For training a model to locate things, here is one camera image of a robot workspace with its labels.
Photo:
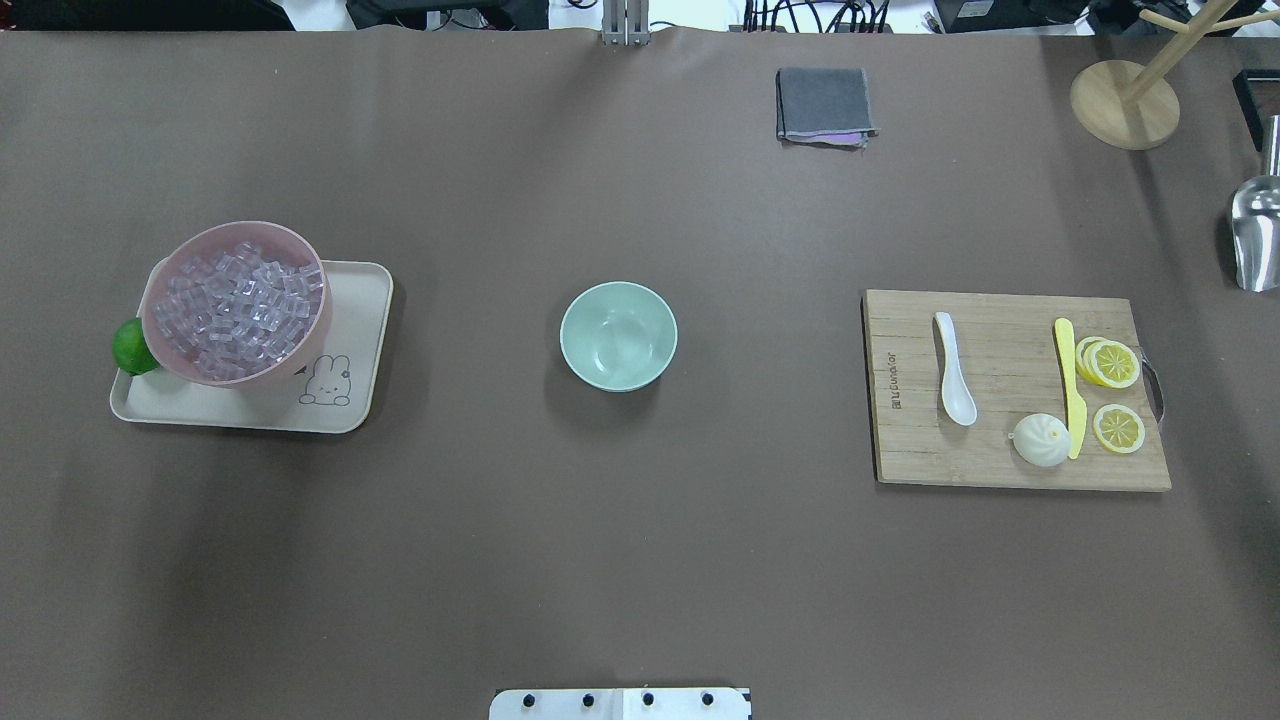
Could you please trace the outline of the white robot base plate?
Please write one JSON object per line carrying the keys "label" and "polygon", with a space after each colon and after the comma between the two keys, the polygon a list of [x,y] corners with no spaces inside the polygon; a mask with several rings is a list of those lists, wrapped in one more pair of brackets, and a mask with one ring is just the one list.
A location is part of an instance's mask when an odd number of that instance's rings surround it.
{"label": "white robot base plate", "polygon": [[750,691],[732,687],[507,689],[489,719],[753,719]]}

